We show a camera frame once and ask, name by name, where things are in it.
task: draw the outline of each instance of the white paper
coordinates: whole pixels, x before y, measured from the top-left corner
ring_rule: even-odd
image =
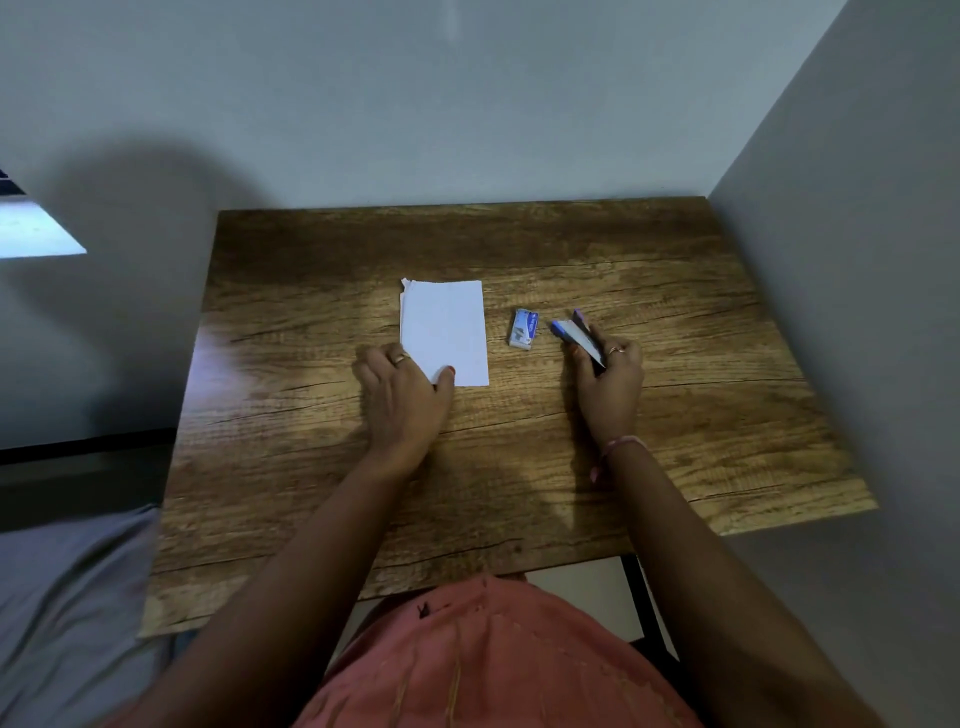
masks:
[[[480,281],[403,279],[400,345],[434,384],[444,367],[453,367],[458,387],[488,386],[487,323]]]
[[[555,321],[554,323],[560,326],[567,336],[582,346],[584,351],[592,356],[593,360],[597,364],[604,366],[603,355],[600,353],[600,350],[597,349],[596,344],[593,343],[592,339],[590,339],[590,337],[584,333],[584,330],[577,326],[576,322],[570,321],[569,319],[563,319],[561,321]]]

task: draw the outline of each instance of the pink clothing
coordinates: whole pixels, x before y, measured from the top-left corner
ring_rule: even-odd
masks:
[[[701,723],[642,655],[583,612],[524,582],[477,576],[378,619],[295,724],[371,725]]]

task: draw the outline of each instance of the pink bracelet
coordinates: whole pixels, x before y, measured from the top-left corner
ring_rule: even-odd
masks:
[[[643,445],[645,449],[649,450],[649,448],[647,448],[647,444],[642,440],[640,440],[640,438],[638,438],[636,435],[623,435],[623,437],[617,437],[610,440],[603,447],[603,449],[600,450],[600,464],[594,465],[592,468],[590,468],[591,483],[596,483],[596,481],[600,479],[600,473],[602,471],[603,461],[607,459],[607,455],[609,455],[611,452],[619,448],[621,445],[624,445],[625,443],[638,443],[639,445]]]

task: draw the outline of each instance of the person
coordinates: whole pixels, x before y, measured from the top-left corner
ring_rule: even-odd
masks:
[[[366,351],[370,446],[334,493],[116,726],[876,726],[800,622],[689,507],[635,436],[636,343],[567,349],[630,539],[695,714],[629,644],[558,597],[489,575],[444,585],[363,629],[326,670],[404,485],[438,436],[436,386],[398,344]]]

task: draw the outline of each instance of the wood grain surface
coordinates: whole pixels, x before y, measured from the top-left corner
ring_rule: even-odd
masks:
[[[224,212],[144,634],[204,623],[360,457],[350,364],[398,338],[403,277],[483,281],[491,385],[457,389],[362,597],[630,549],[545,325],[574,306],[641,343],[638,434],[716,531],[876,507],[703,198]]]

